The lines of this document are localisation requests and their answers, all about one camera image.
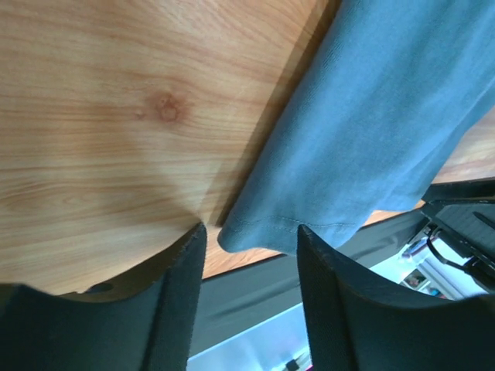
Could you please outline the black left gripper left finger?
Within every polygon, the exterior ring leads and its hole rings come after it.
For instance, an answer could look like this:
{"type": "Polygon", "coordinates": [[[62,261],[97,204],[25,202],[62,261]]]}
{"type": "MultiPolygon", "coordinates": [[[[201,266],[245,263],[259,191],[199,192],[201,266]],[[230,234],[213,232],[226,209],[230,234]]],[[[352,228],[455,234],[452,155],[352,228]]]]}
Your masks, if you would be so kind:
{"type": "Polygon", "coordinates": [[[1,286],[3,370],[184,370],[207,231],[195,225],[170,247],[82,293],[1,286]]]}

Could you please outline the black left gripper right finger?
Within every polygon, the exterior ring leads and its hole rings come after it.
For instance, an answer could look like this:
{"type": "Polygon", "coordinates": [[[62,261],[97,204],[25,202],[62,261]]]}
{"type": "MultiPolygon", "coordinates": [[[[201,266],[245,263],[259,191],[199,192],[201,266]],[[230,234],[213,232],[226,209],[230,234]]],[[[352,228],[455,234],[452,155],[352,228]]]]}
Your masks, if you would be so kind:
{"type": "Polygon", "coordinates": [[[492,370],[494,297],[449,301],[375,274],[298,229],[297,267],[315,370],[492,370]]]}

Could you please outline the blue-grey t-shirt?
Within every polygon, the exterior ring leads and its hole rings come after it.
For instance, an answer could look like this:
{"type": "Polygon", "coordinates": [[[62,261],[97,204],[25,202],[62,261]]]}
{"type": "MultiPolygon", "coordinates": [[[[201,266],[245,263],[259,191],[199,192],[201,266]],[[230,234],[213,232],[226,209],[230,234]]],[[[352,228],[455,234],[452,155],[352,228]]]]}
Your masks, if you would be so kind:
{"type": "Polygon", "coordinates": [[[494,105],[492,1],[344,1],[229,212],[219,245],[293,254],[411,209],[494,105]]]}

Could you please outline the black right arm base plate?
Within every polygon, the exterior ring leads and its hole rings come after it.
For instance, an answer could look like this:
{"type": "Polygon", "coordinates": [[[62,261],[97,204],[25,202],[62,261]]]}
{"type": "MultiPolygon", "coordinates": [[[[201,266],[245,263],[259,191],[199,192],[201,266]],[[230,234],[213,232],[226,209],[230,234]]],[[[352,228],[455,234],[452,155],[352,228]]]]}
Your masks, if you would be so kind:
{"type": "Polygon", "coordinates": [[[425,204],[420,211],[426,224],[421,233],[433,256],[494,293],[494,179],[434,184],[422,200],[425,204]],[[443,256],[433,245],[435,238],[466,262],[443,256]]]}

